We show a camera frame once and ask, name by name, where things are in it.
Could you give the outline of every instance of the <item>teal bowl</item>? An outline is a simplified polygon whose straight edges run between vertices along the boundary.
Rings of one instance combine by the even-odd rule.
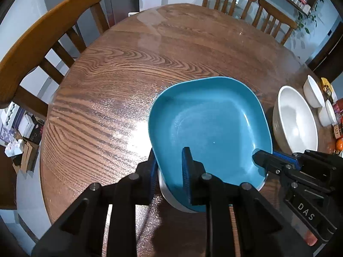
[[[149,115],[149,137],[164,182],[174,198],[193,211],[182,188],[181,151],[188,146],[206,172],[234,185],[249,182],[258,190],[266,171],[253,163],[253,151],[272,153],[262,106],[242,82],[209,77],[164,90]]]

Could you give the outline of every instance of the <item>wall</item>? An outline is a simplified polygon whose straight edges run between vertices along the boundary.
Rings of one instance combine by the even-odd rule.
[[[338,99],[343,98],[343,73],[341,73],[333,82],[332,87],[335,90]]]
[[[287,16],[296,20],[298,17],[298,11],[287,1],[285,0],[267,0],[269,3],[273,4],[276,8],[284,12]],[[191,3],[196,5],[201,5],[202,0],[145,0],[145,5],[154,4],[154,6],[162,4],[175,4],[175,3]],[[213,8],[215,0],[209,0],[209,7]],[[236,6],[234,16],[240,16],[246,5],[246,0],[240,0]],[[246,21],[252,23],[255,14],[257,12],[258,4],[253,3],[249,9],[248,17]],[[324,3],[318,4],[317,9],[317,28],[315,24],[311,24],[308,28],[311,31],[311,34],[308,35],[304,30],[296,31],[285,43],[285,46],[290,49],[298,58],[301,63],[304,63],[309,56],[315,51],[316,47],[320,45],[322,40],[325,38],[332,25],[338,17],[338,12],[331,3],[330,0],[324,0]],[[263,17],[260,20],[259,26],[263,23]],[[277,35],[277,41],[280,41],[283,37],[283,34],[288,30],[286,25],[281,26],[281,30]]]
[[[17,39],[46,12],[44,0],[14,1],[0,24],[0,59],[5,56]],[[54,66],[61,61],[54,51],[48,53],[47,59]],[[47,78],[48,75],[38,67],[27,75],[20,85],[36,96]]]

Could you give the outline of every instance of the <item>white ceramic dish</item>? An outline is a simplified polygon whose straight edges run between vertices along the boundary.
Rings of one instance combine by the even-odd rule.
[[[322,126],[328,126],[337,121],[331,102],[327,100],[325,107],[318,108],[318,118]]]
[[[323,94],[311,75],[307,76],[307,80],[304,84],[304,94],[307,102],[313,108],[325,107]]]
[[[284,153],[318,149],[317,127],[310,107],[290,86],[283,86],[278,93],[273,110],[273,131]]]
[[[261,184],[261,186],[259,186],[257,188],[258,191],[260,191],[262,189],[262,187],[265,185],[265,181],[268,178],[268,173],[265,176],[265,180],[263,181],[263,183]],[[174,207],[175,209],[179,210],[179,211],[183,211],[183,212],[189,212],[189,213],[196,213],[196,211],[193,211],[191,209],[188,209],[187,207],[185,207],[184,205],[182,205],[178,200],[176,200],[176,198],[173,196],[173,194],[170,192],[170,190],[168,189],[162,173],[160,171],[160,169],[158,169],[158,183],[159,183],[159,188],[161,190],[161,193],[164,197],[164,199],[167,200],[167,202],[172,205],[172,207]]]

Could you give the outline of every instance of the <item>box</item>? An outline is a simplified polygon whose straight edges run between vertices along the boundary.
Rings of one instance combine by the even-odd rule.
[[[42,133],[43,133],[43,128],[44,128],[44,121],[42,120],[36,120],[35,116],[32,115],[32,121],[34,122],[34,127],[32,129],[32,132],[30,134],[29,140],[32,141],[35,144],[40,143],[42,139]]]
[[[21,160],[23,159],[23,154],[15,155],[15,156],[11,157],[11,159],[12,159],[15,166],[20,167]]]
[[[31,117],[25,114],[20,121],[18,131],[23,137],[28,138],[30,137],[30,134],[34,126],[35,126],[35,123],[32,121]]]
[[[15,165],[14,163],[12,163],[12,166],[13,166],[13,168],[14,168],[16,174],[18,174],[18,172],[19,172],[19,170],[20,170],[20,165],[17,166],[17,165]]]
[[[26,173],[28,170],[33,171],[35,167],[37,152],[38,152],[39,145],[27,141],[24,146],[23,157],[21,161],[20,169]]]

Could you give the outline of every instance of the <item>cardboard box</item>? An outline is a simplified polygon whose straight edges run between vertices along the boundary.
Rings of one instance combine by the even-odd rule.
[[[15,172],[18,174],[18,172],[19,172],[19,170],[20,170],[20,165],[17,166],[17,165],[15,165],[15,164],[13,163],[12,166],[13,166]]]
[[[25,143],[21,167],[20,167],[20,169],[24,173],[26,173],[27,170],[33,171],[33,169],[35,168],[38,148],[39,148],[39,145],[33,142],[27,141]]]
[[[19,155],[15,155],[15,156],[11,157],[14,165],[19,166],[19,167],[21,165],[22,158],[23,158],[23,154],[19,154]]]

